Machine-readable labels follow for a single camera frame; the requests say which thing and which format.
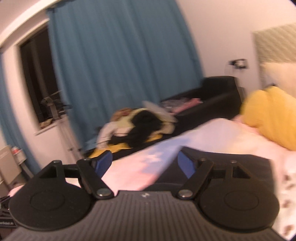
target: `pillow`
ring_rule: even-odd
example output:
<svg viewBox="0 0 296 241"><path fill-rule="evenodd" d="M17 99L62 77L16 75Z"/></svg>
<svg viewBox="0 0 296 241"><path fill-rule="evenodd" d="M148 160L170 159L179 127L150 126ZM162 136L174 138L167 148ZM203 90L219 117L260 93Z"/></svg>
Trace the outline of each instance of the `pillow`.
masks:
<svg viewBox="0 0 296 241"><path fill-rule="evenodd" d="M249 95L241 108L243 121L277 144L296 151L296 98L270 86Z"/></svg>
<svg viewBox="0 0 296 241"><path fill-rule="evenodd" d="M296 63L263 63L263 76L267 85L276 84L296 97Z"/></svg>
<svg viewBox="0 0 296 241"><path fill-rule="evenodd" d="M163 122L169 122L169 123L178 122L178 120L175 117L173 117L169 112L167 112L164 108L159 107L158 105L152 102L143 101L143 106L147 108L147 110L156 114L160 118L160 120Z"/></svg>

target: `pile of clothes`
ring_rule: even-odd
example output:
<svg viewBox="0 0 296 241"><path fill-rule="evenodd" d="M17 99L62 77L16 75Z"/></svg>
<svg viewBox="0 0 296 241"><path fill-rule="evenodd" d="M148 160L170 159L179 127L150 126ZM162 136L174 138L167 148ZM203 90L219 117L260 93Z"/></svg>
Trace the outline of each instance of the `pile of clothes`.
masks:
<svg viewBox="0 0 296 241"><path fill-rule="evenodd" d="M122 149L135 148L144 142L162 138L162 134L171 134L175 129L176 119L168 117L157 108L131 109L116 111L100 130L97 148L92 156L98 156L106 150L112 153Z"/></svg>

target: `metal screw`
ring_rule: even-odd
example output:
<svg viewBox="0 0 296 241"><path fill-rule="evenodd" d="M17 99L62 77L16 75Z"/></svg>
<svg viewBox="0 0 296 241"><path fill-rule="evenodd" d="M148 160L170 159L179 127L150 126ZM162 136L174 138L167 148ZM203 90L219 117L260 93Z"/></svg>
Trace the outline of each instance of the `metal screw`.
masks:
<svg viewBox="0 0 296 241"><path fill-rule="evenodd" d="M108 188L101 188L96 193L100 197L107 197L107 196L112 194L112 191L110 189L108 189Z"/></svg>
<svg viewBox="0 0 296 241"><path fill-rule="evenodd" d="M193 192L189 189L182 189L178 192L178 195L180 197L184 197L184 198L188 198L191 197L193 195Z"/></svg>

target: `white bedding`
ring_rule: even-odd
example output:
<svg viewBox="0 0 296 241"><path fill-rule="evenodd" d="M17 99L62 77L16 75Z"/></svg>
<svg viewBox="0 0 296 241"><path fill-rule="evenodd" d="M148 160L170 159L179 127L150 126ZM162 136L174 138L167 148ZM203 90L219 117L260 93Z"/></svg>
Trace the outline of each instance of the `white bedding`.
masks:
<svg viewBox="0 0 296 241"><path fill-rule="evenodd" d="M288 240L294 236L296 152L288 151L256 134L254 128L236 121L214 119L180 136L114 161L102 179L114 193L118 190L141 190L158 178L181 146L209 152L253 154L270 159L281 205L274 229Z"/></svg>

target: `black sofa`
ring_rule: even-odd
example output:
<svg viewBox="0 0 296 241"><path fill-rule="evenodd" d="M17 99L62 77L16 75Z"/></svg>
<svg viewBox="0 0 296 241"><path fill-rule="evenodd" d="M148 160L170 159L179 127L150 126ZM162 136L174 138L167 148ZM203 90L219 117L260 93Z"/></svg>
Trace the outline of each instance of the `black sofa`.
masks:
<svg viewBox="0 0 296 241"><path fill-rule="evenodd" d="M232 119L239 114L239 109L242 104L236 86L236 78L233 76L214 76L204 78L200 88L171 96L165 100L180 99L183 97L201 98L203 103L175 115L178 119L178 123L176 123L176 128L172 134L163 135L161 139L144 143L137 148L116 152L113 154L113 160L128 156L159 141L180 135L181 133L191 130L209 120L215 118Z"/></svg>

